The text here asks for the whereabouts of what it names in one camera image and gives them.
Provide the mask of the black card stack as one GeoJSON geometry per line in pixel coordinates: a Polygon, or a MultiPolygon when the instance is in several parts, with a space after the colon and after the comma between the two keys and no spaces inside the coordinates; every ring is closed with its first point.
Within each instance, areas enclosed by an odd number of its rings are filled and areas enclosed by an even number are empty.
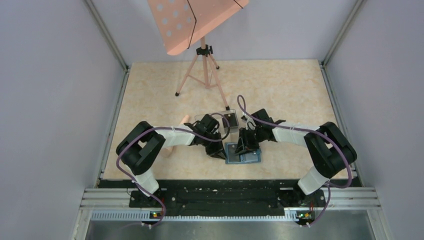
{"type": "Polygon", "coordinates": [[[238,128],[237,114],[235,112],[228,112],[223,114],[222,118],[224,128],[238,128]]]}

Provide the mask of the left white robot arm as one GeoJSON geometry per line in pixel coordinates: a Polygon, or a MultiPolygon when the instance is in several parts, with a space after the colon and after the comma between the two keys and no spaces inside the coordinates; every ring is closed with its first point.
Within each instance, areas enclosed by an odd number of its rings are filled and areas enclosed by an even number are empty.
{"type": "Polygon", "coordinates": [[[209,157],[227,158],[225,136],[219,132],[220,123],[213,116],[205,114],[194,123],[169,127],[154,127],[141,121],[116,147],[116,166],[122,162],[129,169],[126,174],[141,187],[141,200],[147,206],[154,207],[160,202],[159,184],[151,167],[162,149],[201,145],[209,157]]]}

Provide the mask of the clear plastic box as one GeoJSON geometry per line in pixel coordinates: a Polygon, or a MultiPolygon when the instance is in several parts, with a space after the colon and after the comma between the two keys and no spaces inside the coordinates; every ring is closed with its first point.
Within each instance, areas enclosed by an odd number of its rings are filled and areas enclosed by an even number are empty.
{"type": "Polygon", "coordinates": [[[237,113],[234,109],[218,111],[217,115],[213,115],[213,112],[208,114],[218,120],[220,128],[223,130],[235,131],[239,128],[237,113]]]}

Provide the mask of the teal card holder wallet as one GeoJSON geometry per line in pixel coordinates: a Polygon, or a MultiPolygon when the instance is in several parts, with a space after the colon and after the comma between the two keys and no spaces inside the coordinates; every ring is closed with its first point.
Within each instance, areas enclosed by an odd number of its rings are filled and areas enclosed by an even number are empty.
{"type": "Polygon", "coordinates": [[[255,151],[243,153],[243,154],[236,154],[236,143],[228,142],[225,143],[225,153],[226,153],[226,159],[225,164],[226,165],[246,165],[246,164],[256,164],[260,163],[261,160],[261,149],[257,149],[255,151]]]}

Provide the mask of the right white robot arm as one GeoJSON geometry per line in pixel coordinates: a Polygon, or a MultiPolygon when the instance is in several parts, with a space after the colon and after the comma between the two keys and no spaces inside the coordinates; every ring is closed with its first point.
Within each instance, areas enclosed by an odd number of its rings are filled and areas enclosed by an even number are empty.
{"type": "Polygon", "coordinates": [[[299,206],[307,206],[322,185],[357,158],[357,152],[338,126],[328,121],[320,126],[310,127],[274,121],[262,108],[246,117],[246,127],[239,129],[235,154],[255,152],[263,141],[291,143],[307,148],[313,166],[297,182],[293,200],[299,206]]]}

